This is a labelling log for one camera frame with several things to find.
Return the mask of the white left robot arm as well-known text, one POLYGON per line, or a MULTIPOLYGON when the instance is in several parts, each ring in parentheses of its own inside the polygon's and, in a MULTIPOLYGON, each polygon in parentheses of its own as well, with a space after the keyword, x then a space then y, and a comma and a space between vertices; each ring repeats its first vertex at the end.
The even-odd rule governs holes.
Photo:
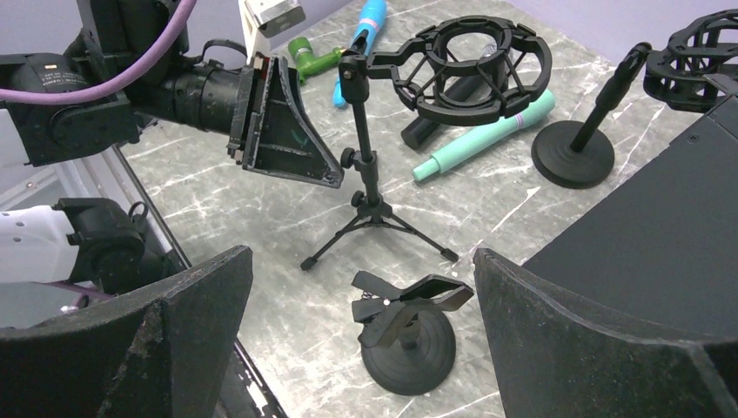
MULTIPOLYGON (((228 137, 244 170, 337 188, 344 172, 312 126, 299 75, 270 53, 271 37, 303 21, 296 1, 242 1, 243 43, 223 46, 245 63, 188 55, 192 1, 81 1, 83 22, 63 54, 1 59, 1 171, 24 166, 79 171, 121 162, 139 139, 140 118, 228 137)), ((185 269, 185 257, 145 192, 114 187, 129 170, 97 181, 101 194, 13 209, 1 204, 1 280, 78 292, 127 293, 185 269)))

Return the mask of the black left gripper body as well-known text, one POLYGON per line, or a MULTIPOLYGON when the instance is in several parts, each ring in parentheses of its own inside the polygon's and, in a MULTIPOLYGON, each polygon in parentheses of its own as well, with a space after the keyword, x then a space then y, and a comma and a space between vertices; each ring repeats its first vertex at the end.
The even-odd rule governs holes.
POLYGON ((270 58, 257 53, 252 64, 245 65, 238 75, 236 101, 233 105, 227 153, 242 168, 253 168, 258 134, 253 132, 252 117, 264 102, 264 84, 270 58))

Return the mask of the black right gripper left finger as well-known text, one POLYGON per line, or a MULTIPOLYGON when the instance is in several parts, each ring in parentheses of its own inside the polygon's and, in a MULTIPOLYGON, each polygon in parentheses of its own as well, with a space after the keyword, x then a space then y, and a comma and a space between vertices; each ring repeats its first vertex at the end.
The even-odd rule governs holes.
POLYGON ((235 246, 167 279, 1 332, 4 417, 210 417, 252 287, 235 246))

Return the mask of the mint green microphone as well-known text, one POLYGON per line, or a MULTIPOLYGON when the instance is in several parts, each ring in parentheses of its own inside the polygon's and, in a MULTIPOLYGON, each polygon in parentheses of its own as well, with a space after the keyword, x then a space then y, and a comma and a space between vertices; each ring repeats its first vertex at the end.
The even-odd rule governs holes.
POLYGON ((545 90, 524 111, 488 125, 474 127, 451 143, 432 152, 427 161, 413 168, 413 179, 420 182, 434 174, 453 169, 515 132, 536 125, 546 118, 555 106, 555 95, 550 90, 545 90))

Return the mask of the black clip desk stand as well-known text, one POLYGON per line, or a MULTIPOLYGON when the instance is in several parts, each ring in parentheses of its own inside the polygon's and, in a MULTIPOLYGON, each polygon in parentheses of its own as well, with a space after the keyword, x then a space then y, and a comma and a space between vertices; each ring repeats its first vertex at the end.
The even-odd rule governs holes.
POLYGON ((456 338, 447 312, 460 309, 473 296, 466 283, 429 274, 398 288, 366 271, 352 286, 364 292, 352 302, 353 321, 366 371, 385 390, 404 396, 426 394, 450 374, 456 338))

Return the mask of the silver head black microphone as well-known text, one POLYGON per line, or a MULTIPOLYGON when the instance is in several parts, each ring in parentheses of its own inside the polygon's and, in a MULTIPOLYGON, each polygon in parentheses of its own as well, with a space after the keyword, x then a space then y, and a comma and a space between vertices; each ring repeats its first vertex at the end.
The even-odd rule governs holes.
POLYGON ((473 126, 488 123, 490 117, 482 116, 474 109, 462 109, 462 105, 483 85, 482 76, 459 78, 448 89, 442 104, 432 104, 425 110, 418 110, 418 117, 401 132, 400 136, 405 144, 417 150, 430 138, 431 134, 441 125, 473 126))

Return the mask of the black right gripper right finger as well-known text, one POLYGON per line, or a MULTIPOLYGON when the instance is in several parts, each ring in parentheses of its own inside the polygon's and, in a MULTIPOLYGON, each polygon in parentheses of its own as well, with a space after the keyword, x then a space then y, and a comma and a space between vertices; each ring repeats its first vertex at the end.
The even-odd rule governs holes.
POLYGON ((490 249, 473 263, 506 416, 736 416, 736 338, 613 310, 490 249))

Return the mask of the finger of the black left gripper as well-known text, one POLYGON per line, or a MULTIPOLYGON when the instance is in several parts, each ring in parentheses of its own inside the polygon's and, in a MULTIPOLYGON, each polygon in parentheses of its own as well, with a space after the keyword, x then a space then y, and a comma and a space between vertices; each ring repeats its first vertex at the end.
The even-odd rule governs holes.
POLYGON ((285 57, 270 57, 262 81, 259 106, 247 123, 242 168, 340 188, 344 169, 306 114, 296 69, 285 57))

